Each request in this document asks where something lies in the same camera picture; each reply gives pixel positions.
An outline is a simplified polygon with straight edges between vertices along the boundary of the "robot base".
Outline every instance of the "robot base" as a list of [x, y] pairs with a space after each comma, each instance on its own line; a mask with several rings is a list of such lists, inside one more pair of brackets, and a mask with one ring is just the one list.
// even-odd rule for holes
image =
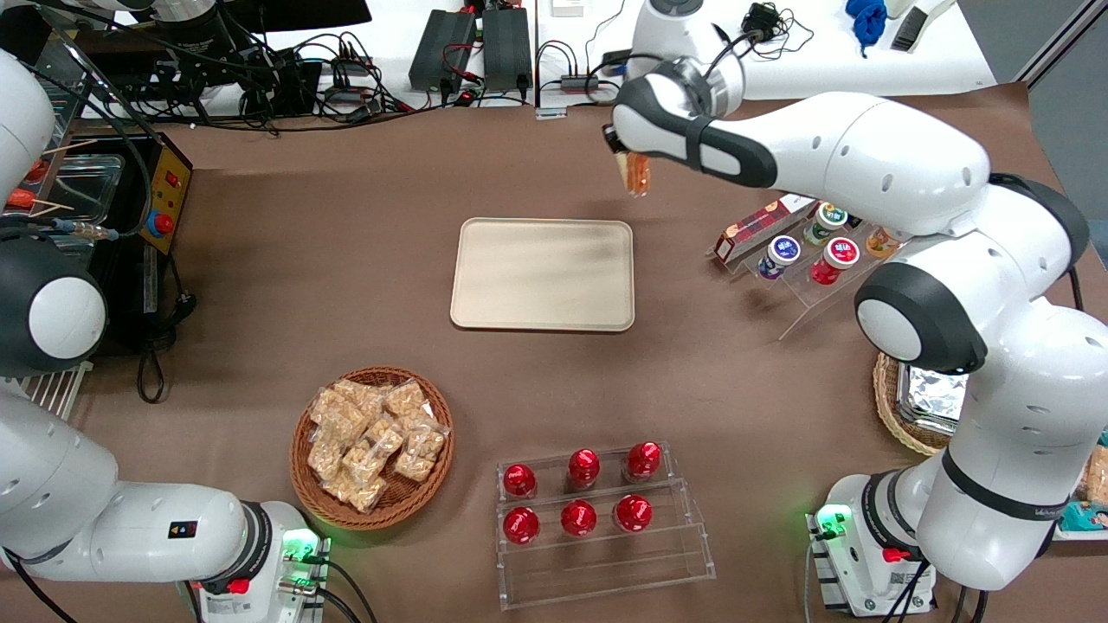
[[[883, 549], [873, 539], [862, 515], [862, 491], [868, 476], [848, 476], [828, 494], [827, 504], [815, 517], [809, 515], [809, 528], [814, 541], [823, 521], [841, 527], [840, 537], [813, 543], [817, 575], [824, 605], [830, 610], [849, 609], [854, 616], [884, 616], [896, 598], [911, 582], [920, 568], [919, 562], [885, 562]], [[921, 614], [934, 607], [932, 591], [936, 573], [929, 568], [916, 582], [909, 614]], [[897, 613], [904, 603], [897, 607]]]
[[297, 581], [312, 579], [311, 565], [287, 558], [321, 553], [319, 537], [291, 505], [263, 502], [261, 508], [273, 524], [266, 561], [245, 593], [213, 595], [203, 589], [199, 591], [201, 613], [206, 623], [297, 623], [305, 603], [315, 601], [312, 596], [286, 590]]

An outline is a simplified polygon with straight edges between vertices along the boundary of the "white table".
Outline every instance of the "white table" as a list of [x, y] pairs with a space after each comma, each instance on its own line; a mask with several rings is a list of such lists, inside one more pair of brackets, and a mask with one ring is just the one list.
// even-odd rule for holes
[[[269, 44], [276, 49], [289, 48], [324, 32], [339, 33], [349, 30], [366, 44], [373, 62], [381, 68], [384, 84], [393, 95], [419, 108], [427, 94], [412, 91], [408, 69], [419, 45], [420, 35], [432, 9], [455, 11], [460, 0], [424, 0], [421, 2], [379, 2], [369, 0], [373, 21], [348, 29], [305, 30], [269, 34]], [[599, 62], [606, 51], [630, 48], [635, 22], [644, 0], [625, 0], [618, 18], [601, 29], [596, 41], [589, 45], [592, 63]], [[524, 0], [527, 9], [532, 47], [550, 39], [565, 41], [576, 51], [579, 69], [585, 69], [585, 42], [593, 35], [596, 24], [612, 17], [619, 9], [617, 0], [586, 0], [585, 14], [579, 18], [556, 18], [552, 14], [551, 0]], [[535, 37], [535, 9], [538, 10]], [[899, 21], [890, 21], [876, 45], [861, 55], [858, 40], [851, 30], [852, 19], [845, 13], [844, 0], [778, 0], [779, 9], [791, 9], [796, 18], [814, 31], [814, 37], [800, 51], [784, 53], [780, 59], [767, 61], [755, 55], [743, 59], [747, 71], [747, 93], [750, 100], [800, 99], [824, 91], [862, 91], [874, 95], [925, 95], [962, 93], [996, 84], [977, 41], [970, 30], [961, 9], [955, 4], [941, 16], [924, 33], [915, 52], [909, 54], [890, 49]], [[749, 3], [746, 0], [706, 0], [701, 9], [715, 23], [730, 34], [739, 32], [739, 24]], [[789, 47], [793, 48], [806, 34], [797, 28]], [[335, 40], [322, 41], [335, 45]], [[328, 59], [329, 53], [319, 48], [306, 48], [305, 58]], [[482, 54], [471, 57], [468, 69], [481, 74]], [[565, 60], [557, 52], [546, 52], [541, 62], [541, 81], [558, 79], [565, 72]], [[330, 81], [325, 72], [324, 86]], [[237, 86], [225, 88], [208, 98], [213, 114], [224, 109], [234, 111]], [[534, 93], [527, 94], [534, 102]], [[552, 86], [544, 92], [542, 105], [564, 106], [586, 101], [582, 95], [567, 95]], [[515, 105], [506, 101], [489, 101], [484, 105]]]

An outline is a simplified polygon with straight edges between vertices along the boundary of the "brown table cover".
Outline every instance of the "brown table cover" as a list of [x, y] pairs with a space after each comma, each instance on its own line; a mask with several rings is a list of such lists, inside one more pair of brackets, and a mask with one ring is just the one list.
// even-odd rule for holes
[[[905, 102], [981, 141], [995, 171], [1058, 187], [1022, 85]], [[749, 102], [739, 116], [780, 105]], [[381, 623], [802, 621], [802, 513], [842, 476], [922, 457], [875, 417], [876, 351], [849, 305], [779, 343], [798, 305], [752, 277], [732, 283], [705, 257], [725, 226], [780, 193], [656, 162], [650, 194], [633, 200], [601, 140], [607, 115], [574, 109], [536, 122], [530, 108], [445, 110], [279, 139], [171, 129], [198, 170], [176, 256], [199, 306], [162, 357], [168, 400], [138, 400], [134, 359], [101, 360], [73, 423], [115, 453], [120, 478], [295, 503], [287, 449], [312, 394], [355, 368], [409, 367], [451, 405], [453, 470], [394, 529], [329, 530], [335, 559], [361, 582]], [[458, 233], [473, 216], [630, 224], [635, 325], [620, 335], [453, 327]], [[1086, 304], [1104, 317], [1104, 269], [1091, 252], [1080, 268]], [[1070, 305], [1068, 284], [1051, 298]], [[718, 579], [502, 614], [495, 464], [643, 439], [673, 445], [707, 521]], [[1104, 621], [1108, 566], [1091, 554], [1105, 549], [1065, 545], [993, 595], [987, 620]], [[172, 585], [42, 585], [82, 623], [191, 620]], [[355, 605], [340, 581], [329, 588]], [[944, 580], [940, 612], [913, 621], [948, 621], [955, 594]], [[823, 612], [817, 595], [813, 588], [815, 619], [844, 620]], [[329, 607], [327, 616], [340, 619]], [[0, 621], [54, 619], [0, 572]]]

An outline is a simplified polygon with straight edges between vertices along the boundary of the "green indicator light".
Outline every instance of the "green indicator light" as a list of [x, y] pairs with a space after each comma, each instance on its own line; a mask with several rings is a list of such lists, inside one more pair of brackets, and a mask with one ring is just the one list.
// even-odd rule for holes
[[315, 554], [318, 548], [319, 537], [306, 528], [289, 530], [281, 539], [281, 552], [297, 561], [302, 561], [304, 556]]
[[824, 531], [833, 531], [837, 534], [845, 534], [844, 525], [850, 520], [850, 507], [845, 504], [827, 504], [815, 512], [815, 521]]

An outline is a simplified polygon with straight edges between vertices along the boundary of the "foil container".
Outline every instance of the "foil container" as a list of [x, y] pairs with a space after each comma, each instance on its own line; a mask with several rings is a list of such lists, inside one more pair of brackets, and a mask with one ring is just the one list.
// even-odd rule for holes
[[966, 375], [941, 375], [901, 364], [896, 410], [909, 423], [954, 435], [966, 395]]

